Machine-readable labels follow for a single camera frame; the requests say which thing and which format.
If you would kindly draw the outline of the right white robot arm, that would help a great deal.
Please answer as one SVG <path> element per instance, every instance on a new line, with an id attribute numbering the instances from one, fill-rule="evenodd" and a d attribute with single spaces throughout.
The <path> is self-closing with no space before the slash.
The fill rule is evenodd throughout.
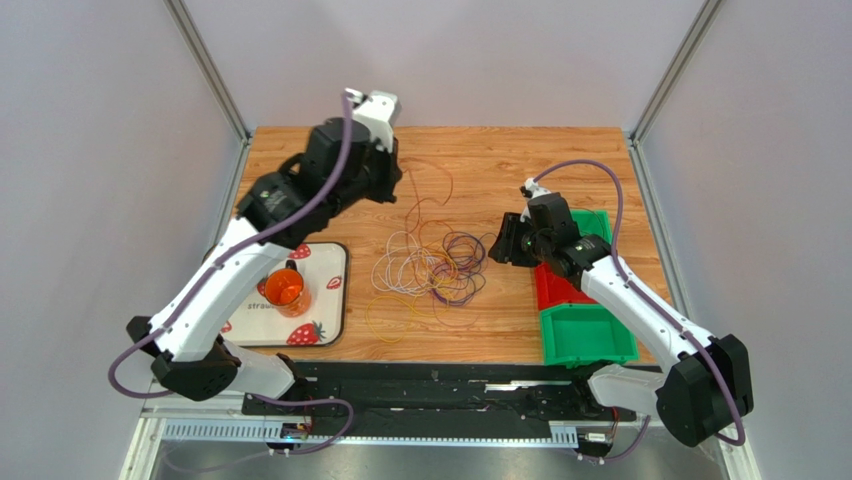
<path id="1" fill-rule="evenodd" d="M 516 267 L 547 265 L 624 325 L 658 362 L 658 373 L 607 361 L 583 382 L 592 401 L 658 418 L 681 444 L 695 447 L 725 428 L 743 444 L 754 409 L 749 353 L 733 334 L 717 336 L 688 320 L 644 283 L 611 242 L 581 234 L 558 193 L 535 195 L 506 212 L 489 257 Z"/>

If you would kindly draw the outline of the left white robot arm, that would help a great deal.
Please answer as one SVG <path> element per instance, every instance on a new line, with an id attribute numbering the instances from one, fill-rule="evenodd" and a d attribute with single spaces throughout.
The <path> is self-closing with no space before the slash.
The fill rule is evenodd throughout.
<path id="1" fill-rule="evenodd" d="M 397 155 L 391 121 L 332 118 L 310 131 L 304 152 L 257 178 L 190 284 L 158 314 L 128 323 L 163 395 L 277 399 L 295 384 L 289 359 L 239 347 L 221 330 L 260 280 L 332 218 L 361 199 L 395 202 Z"/>

